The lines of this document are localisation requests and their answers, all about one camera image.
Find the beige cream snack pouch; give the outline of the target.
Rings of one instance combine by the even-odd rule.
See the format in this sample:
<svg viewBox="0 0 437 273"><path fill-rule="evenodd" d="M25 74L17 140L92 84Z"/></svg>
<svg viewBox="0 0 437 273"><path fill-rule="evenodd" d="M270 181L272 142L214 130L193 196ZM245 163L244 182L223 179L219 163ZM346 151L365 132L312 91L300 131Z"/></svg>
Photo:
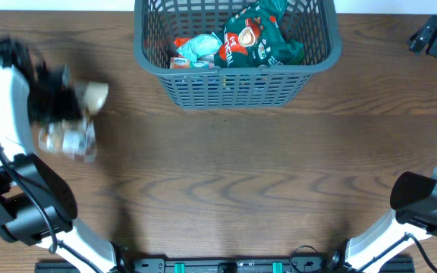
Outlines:
<svg viewBox="0 0 437 273"><path fill-rule="evenodd" d="M93 162L97 154L93 118L108 96L108 84L76 82L74 96L82 117L53 122L39 130L39 147L44 152L62 154L73 160Z"/></svg>

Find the multicolour tissue pack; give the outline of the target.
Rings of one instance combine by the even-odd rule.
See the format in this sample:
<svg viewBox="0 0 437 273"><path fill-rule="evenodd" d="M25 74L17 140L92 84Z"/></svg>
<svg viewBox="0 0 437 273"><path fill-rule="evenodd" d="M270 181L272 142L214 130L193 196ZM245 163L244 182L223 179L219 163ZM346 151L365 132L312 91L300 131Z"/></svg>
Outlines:
<svg viewBox="0 0 437 273"><path fill-rule="evenodd" d="M203 61L203 60L198 60L198 61L190 61L186 58L182 58L182 57L171 57L170 60L170 69L188 69L188 68L209 68L212 69L214 68L215 65L210 61ZM186 80L184 79L184 77L178 77L179 79L176 80L176 82L178 83L185 83ZM171 82L171 80L166 79L166 78L162 78L161 81L168 81ZM209 80L207 80L209 82L215 83L215 82L219 82L219 79L214 77L211 78ZM204 83L204 78L203 76L192 76L192 83Z"/></svg>

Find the orange spaghetti package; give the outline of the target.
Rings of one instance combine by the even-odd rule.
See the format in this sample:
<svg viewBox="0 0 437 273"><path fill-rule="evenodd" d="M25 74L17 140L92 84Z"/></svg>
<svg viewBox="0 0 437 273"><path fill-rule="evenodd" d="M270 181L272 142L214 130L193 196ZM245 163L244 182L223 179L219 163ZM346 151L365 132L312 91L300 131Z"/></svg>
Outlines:
<svg viewBox="0 0 437 273"><path fill-rule="evenodd" d="M178 37L174 40L173 44L176 49L179 49L183 45L185 45L189 40L191 40L191 37Z"/></svg>

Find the teal small snack packet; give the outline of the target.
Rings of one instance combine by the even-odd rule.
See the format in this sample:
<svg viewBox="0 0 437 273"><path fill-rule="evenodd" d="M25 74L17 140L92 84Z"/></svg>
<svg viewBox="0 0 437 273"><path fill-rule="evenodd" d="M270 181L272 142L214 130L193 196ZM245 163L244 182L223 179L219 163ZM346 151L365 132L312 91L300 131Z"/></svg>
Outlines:
<svg viewBox="0 0 437 273"><path fill-rule="evenodd" d="M215 33L204 33L191 38L185 45L177 49L177 52L190 61L197 61L205 55L214 55L221 46L222 41Z"/></svg>

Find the green Nescafe coffee bag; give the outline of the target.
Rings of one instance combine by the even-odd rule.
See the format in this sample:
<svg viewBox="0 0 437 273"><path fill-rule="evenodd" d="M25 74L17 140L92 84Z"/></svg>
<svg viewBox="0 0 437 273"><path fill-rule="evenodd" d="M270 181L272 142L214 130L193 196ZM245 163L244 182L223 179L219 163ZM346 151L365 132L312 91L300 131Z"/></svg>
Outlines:
<svg viewBox="0 0 437 273"><path fill-rule="evenodd" d="M230 17L222 28L223 44L214 54L220 68L296 65L304 57L301 42L286 40L279 24L286 0L259 0Z"/></svg>

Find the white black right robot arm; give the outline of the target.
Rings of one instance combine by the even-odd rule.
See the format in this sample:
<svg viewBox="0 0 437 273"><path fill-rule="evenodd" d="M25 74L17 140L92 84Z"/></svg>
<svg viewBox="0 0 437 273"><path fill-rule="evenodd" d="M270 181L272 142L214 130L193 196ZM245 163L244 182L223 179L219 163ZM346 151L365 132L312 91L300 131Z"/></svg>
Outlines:
<svg viewBox="0 0 437 273"><path fill-rule="evenodd" d="M426 54L437 58L437 16L431 16L407 44L416 53L428 46ZM333 252L328 266L331 272L381 272L387 264L392 271L409 272L395 268L401 265L395 256L413 243L437 272L420 245L421 240L437 236L437 166L431 177L404 172L392 188L390 207L363 234L346 240Z"/></svg>

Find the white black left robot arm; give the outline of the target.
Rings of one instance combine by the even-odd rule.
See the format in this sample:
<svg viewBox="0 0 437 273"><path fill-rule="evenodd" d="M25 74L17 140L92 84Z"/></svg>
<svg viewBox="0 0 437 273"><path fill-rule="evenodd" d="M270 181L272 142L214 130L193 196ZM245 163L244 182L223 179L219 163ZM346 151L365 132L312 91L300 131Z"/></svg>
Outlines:
<svg viewBox="0 0 437 273"><path fill-rule="evenodd" d="M33 145L32 123L82 117L65 68L34 64L24 43L0 39L0 237L47 249L80 272L130 272L119 248L78 218L70 187Z"/></svg>

